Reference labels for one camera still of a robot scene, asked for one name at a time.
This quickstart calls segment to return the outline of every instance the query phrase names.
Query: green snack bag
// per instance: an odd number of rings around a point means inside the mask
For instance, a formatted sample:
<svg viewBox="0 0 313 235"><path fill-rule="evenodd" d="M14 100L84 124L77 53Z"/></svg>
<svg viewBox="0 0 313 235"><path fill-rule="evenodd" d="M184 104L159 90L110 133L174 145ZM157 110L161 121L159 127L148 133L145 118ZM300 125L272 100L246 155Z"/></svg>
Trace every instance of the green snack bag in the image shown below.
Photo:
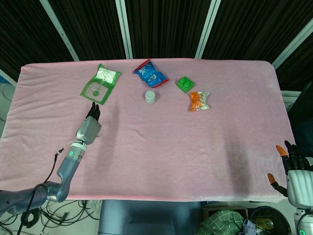
<svg viewBox="0 0 313 235"><path fill-rule="evenodd" d="M104 104L120 74L120 72L106 69L102 64L98 65L97 74L85 85L80 95L98 104Z"/></svg>

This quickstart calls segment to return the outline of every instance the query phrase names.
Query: blue package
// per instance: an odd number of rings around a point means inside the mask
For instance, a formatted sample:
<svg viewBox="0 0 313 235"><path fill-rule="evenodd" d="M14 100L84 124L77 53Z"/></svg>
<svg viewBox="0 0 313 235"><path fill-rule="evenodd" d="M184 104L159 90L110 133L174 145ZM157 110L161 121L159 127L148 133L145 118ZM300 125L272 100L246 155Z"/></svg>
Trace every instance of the blue package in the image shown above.
<svg viewBox="0 0 313 235"><path fill-rule="evenodd" d="M134 73L137 73L141 80L152 88L161 86L163 83L168 81L168 78L164 76L164 74L155 69L150 59L146 60L137 69L135 69Z"/></svg>

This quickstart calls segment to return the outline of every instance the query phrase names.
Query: green object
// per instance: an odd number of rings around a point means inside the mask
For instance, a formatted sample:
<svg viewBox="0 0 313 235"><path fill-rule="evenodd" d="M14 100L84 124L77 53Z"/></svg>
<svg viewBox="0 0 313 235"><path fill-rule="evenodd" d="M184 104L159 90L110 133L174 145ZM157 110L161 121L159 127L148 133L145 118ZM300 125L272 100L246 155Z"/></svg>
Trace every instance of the green object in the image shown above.
<svg viewBox="0 0 313 235"><path fill-rule="evenodd" d="M109 70L100 64L97 74L84 86L80 95L98 104L104 104L120 74L120 72Z"/></svg>
<svg viewBox="0 0 313 235"><path fill-rule="evenodd" d="M195 235L237 235L242 231L244 218L235 211L222 210L201 223Z"/></svg>
<svg viewBox="0 0 313 235"><path fill-rule="evenodd" d="M187 93L195 85L188 77L182 77L176 84L179 89Z"/></svg>

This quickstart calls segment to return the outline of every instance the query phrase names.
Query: white lid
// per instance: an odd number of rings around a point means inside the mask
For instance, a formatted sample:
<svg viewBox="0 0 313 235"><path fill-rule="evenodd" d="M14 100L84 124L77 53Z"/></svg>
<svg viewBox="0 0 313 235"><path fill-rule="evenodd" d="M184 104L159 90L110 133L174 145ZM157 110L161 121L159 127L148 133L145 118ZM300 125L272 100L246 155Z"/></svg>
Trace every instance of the white lid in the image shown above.
<svg viewBox="0 0 313 235"><path fill-rule="evenodd" d="M153 104L156 101L156 94L153 91L147 91L145 100L148 104Z"/></svg>

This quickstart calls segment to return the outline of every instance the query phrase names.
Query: orange snack bag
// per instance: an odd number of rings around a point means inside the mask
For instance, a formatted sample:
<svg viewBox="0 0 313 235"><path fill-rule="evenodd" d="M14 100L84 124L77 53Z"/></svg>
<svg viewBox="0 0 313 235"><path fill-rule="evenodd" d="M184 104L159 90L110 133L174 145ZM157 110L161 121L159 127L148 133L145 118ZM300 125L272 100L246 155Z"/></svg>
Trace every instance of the orange snack bag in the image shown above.
<svg viewBox="0 0 313 235"><path fill-rule="evenodd" d="M206 98L210 92L191 92L190 99L191 99L191 107L190 111L198 111L198 110L205 110L209 109L209 106L206 104Z"/></svg>

